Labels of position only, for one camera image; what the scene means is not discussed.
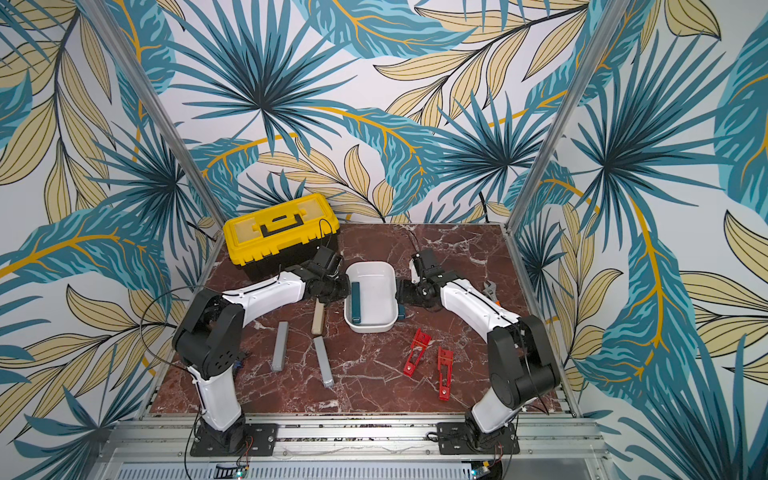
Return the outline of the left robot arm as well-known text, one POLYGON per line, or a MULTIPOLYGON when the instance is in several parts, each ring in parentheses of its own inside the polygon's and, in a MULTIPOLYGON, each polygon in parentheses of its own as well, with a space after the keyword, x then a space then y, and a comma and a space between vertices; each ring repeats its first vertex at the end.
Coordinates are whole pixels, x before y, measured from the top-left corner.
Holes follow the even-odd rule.
POLYGON ((286 267, 272 278, 236 290, 201 288, 177 327, 172 347, 192 376, 202 417, 202 433, 228 451, 245 439, 245 416, 236 397, 234 364, 242 330, 283 306, 308 299, 323 304, 346 298, 343 257, 325 246, 312 259, 286 267))

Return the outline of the aluminium front rail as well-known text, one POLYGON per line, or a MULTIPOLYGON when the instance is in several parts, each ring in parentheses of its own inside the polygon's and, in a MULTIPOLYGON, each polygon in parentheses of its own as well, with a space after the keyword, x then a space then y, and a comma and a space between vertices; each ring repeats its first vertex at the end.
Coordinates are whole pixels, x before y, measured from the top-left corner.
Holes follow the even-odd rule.
POLYGON ((595 421, 565 414, 522 413, 513 444, 461 453, 438 441, 460 414, 251 415, 275 433, 246 455, 195 457, 192 420, 147 418, 119 425, 92 479, 478 479, 481 463, 495 479, 616 479, 612 455, 595 421))

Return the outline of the left aluminium frame post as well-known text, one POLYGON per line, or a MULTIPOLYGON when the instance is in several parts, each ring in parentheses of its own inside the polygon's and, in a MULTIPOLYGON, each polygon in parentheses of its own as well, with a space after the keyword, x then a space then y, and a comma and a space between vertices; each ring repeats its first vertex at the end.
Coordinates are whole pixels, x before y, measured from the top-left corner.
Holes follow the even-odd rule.
POLYGON ((206 210, 218 228, 221 229, 226 218, 222 214, 217 200, 205 184, 201 171, 197 168, 140 62, 129 51, 129 42, 125 35, 119 31, 117 21, 103 1, 85 0, 81 4, 84 13, 94 24, 96 32, 113 55, 120 70, 135 90, 138 99, 144 104, 159 133, 166 140, 176 160, 185 171, 189 182, 197 190, 206 210))

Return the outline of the white rectangular tray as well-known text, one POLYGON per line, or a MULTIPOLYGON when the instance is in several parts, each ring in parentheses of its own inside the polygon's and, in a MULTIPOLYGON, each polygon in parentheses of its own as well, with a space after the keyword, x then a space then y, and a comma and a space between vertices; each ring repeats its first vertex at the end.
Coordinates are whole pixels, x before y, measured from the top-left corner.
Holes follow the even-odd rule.
POLYGON ((350 321, 349 296, 344 302, 344 320, 358 334, 374 334, 389 331, 397 321, 396 278, 394 268, 386 262, 356 262, 346 269, 350 281, 361 286, 361 314, 359 325, 350 321))

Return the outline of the red clip right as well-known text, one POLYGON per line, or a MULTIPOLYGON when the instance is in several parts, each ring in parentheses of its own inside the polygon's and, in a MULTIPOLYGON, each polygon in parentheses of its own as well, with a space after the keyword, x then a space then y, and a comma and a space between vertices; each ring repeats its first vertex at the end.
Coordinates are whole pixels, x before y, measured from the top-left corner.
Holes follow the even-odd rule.
POLYGON ((438 371, 438 395, 441 401, 447 402, 451 396, 451 382, 454 354, 452 351, 438 348, 437 371, 438 371))

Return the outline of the right aluminium frame post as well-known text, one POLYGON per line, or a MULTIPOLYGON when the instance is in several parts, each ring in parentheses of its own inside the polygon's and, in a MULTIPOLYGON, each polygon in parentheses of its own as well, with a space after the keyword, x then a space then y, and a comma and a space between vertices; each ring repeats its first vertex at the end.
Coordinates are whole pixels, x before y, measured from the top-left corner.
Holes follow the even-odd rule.
POLYGON ((546 139, 543 141, 538 155, 529 170, 526 182, 521 189, 515 207, 505 226, 505 233, 512 236, 522 226, 525 213, 536 195, 538 185, 541 182, 548 162, 555 151, 556 144, 560 139, 562 132, 569 120, 570 115, 577 108, 589 81, 594 75, 601 56, 609 46, 610 40, 623 13, 626 10, 628 1, 610 1, 606 6, 604 15, 597 25, 596 31, 590 42, 586 45, 585 57, 581 65, 574 71, 571 84, 565 93, 560 108, 551 124, 546 139))

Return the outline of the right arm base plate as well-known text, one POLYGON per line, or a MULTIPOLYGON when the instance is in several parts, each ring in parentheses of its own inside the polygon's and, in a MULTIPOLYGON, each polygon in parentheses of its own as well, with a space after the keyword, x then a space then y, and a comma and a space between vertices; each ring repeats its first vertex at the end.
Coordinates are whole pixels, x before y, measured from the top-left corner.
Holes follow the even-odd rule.
POLYGON ((436 435, 441 455, 515 455, 520 446, 513 425, 484 433, 474 424, 463 422, 440 422, 436 435))

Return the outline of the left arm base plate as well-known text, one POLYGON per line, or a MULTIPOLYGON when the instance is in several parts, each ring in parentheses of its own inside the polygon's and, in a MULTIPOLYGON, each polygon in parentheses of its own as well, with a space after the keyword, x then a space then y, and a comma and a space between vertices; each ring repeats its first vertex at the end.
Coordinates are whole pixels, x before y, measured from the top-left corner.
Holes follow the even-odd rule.
POLYGON ((197 457, 270 457, 273 454, 278 425, 274 423, 234 424, 218 431, 202 422, 193 434, 190 455, 197 457))

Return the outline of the aluminium frame post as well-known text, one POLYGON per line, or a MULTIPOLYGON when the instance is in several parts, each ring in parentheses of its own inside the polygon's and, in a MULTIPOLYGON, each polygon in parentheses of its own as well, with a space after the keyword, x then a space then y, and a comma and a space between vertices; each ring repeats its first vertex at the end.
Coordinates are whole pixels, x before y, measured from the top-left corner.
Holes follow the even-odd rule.
POLYGON ((197 190, 206 210, 218 228, 221 229, 226 218, 222 214, 217 200, 205 184, 201 171, 197 168, 140 62, 129 51, 129 42, 125 35, 119 31, 117 21, 103 1, 85 0, 81 4, 84 13, 94 24, 96 32, 113 55, 120 70, 135 90, 138 99, 144 104, 159 133, 166 140, 176 160, 185 171, 189 182, 197 190))
POLYGON ((626 10, 628 1, 610 1, 606 6, 604 15, 597 25, 596 31, 590 42, 586 45, 585 57, 581 65, 574 71, 571 84, 565 93, 560 108, 551 124, 546 139, 543 141, 538 155, 529 170, 526 182, 521 189, 515 207, 505 226, 505 233, 512 236, 522 226, 525 213, 536 195, 538 185, 541 182, 548 162, 555 151, 556 144, 560 139, 562 132, 569 120, 570 115, 577 108, 589 81, 594 75, 601 56, 609 46, 610 40, 623 13, 626 10))

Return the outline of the red clip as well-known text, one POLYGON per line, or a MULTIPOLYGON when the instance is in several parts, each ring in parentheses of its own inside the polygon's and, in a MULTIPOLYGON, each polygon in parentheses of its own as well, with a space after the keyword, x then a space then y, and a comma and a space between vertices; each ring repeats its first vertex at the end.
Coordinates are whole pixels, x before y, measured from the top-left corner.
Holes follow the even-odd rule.
POLYGON ((437 371, 438 371, 438 395, 441 401, 447 402, 451 396, 451 382, 454 354, 452 351, 438 348, 437 371))
POLYGON ((423 331, 421 328, 419 328, 412 339, 409 353, 406 357, 406 361, 403 368, 403 374, 412 377, 426 351, 428 348, 430 342, 432 340, 432 337, 427 334, 425 331, 423 331))

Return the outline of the orange handled adjustable wrench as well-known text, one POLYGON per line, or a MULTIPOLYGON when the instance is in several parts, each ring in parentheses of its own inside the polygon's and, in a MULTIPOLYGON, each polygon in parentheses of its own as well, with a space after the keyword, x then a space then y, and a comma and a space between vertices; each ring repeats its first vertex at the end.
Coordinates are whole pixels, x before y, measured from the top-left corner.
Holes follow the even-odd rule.
POLYGON ((484 281, 484 287, 483 287, 483 293, 484 295, 489 298, 492 302, 499 305, 500 302, 497 297, 497 285, 495 282, 491 280, 485 280, 484 281))

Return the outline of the grey block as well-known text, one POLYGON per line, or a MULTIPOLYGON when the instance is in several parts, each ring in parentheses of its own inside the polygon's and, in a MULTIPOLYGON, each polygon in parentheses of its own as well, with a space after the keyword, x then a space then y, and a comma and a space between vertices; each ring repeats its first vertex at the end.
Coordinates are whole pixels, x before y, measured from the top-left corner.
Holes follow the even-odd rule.
POLYGON ((280 372, 284 369, 287 339, 289 333, 289 324, 287 321, 280 322, 277 328, 276 340, 271 361, 271 370, 280 372))
POLYGON ((313 344, 314 344, 316 355, 317 355, 322 383, 326 388, 332 389, 334 386, 334 379, 331 372, 330 361, 328 358, 323 337, 322 336, 315 337, 313 339, 313 344))

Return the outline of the red clip left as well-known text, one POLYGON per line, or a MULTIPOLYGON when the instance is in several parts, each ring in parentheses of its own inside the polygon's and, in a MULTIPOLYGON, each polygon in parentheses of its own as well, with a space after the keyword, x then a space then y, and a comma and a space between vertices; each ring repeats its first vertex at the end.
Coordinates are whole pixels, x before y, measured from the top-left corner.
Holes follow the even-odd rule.
POLYGON ((423 331, 421 328, 419 328, 412 339, 409 353, 406 357, 406 361, 403 368, 403 374, 412 377, 426 351, 428 348, 430 342, 432 340, 432 337, 427 334, 425 331, 423 331))

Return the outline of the beige wooden block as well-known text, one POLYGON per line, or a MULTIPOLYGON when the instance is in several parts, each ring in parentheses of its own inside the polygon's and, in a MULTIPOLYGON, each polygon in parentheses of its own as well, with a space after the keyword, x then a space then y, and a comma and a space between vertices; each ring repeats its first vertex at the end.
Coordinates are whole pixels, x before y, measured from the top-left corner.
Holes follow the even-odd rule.
POLYGON ((325 322, 325 305, 319 300, 317 300, 315 302, 312 325, 311 325, 311 333, 313 336, 323 335, 324 322, 325 322))

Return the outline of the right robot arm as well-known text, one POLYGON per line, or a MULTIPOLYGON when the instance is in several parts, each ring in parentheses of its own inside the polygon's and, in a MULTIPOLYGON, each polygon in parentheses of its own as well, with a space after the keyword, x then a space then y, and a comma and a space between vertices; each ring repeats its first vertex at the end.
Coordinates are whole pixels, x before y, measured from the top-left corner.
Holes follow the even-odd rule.
POLYGON ((398 281, 400 303, 445 309, 486 343, 490 389, 468 414, 472 432, 499 431, 524 405, 560 385, 558 361, 541 319, 504 309, 468 279, 445 270, 431 249, 415 253, 409 268, 411 278, 398 281))

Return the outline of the yellow black toolbox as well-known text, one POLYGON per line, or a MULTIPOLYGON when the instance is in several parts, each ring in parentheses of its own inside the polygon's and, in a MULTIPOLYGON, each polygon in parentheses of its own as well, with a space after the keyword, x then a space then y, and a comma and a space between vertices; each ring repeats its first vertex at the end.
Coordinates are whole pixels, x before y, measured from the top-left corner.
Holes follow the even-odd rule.
POLYGON ((230 219, 223 233, 230 261, 245 267, 335 235, 339 228, 328 200, 314 193, 230 219))

